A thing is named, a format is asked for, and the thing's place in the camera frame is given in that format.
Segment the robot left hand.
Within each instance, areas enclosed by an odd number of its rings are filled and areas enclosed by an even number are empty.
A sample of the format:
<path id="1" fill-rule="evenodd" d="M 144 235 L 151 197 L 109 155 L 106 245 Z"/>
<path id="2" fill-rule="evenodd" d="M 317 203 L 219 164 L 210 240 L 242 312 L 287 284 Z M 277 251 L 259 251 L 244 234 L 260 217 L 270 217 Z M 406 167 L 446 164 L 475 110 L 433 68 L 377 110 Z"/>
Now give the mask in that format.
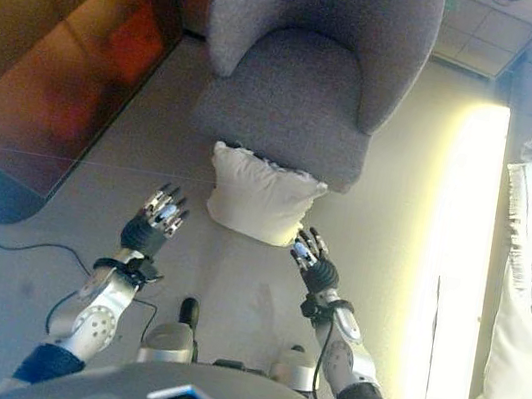
<path id="1" fill-rule="evenodd" d="M 166 183 L 150 195 L 121 231 L 121 247 L 155 257 L 189 216 L 180 190 Z"/>

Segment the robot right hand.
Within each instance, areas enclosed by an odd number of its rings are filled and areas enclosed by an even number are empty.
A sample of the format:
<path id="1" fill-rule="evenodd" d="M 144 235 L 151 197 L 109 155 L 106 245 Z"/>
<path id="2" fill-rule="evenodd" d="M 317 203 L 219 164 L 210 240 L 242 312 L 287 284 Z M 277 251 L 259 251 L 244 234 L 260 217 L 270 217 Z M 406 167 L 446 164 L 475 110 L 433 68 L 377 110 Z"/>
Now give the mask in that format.
<path id="1" fill-rule="evenodd" d="M 337 289 L 339 285 L 337 268 L 329 259 L 329 249 L 323 239 L 315 227 L 300 229 L 290 249 L 306 290 L 313 295 Z"/>

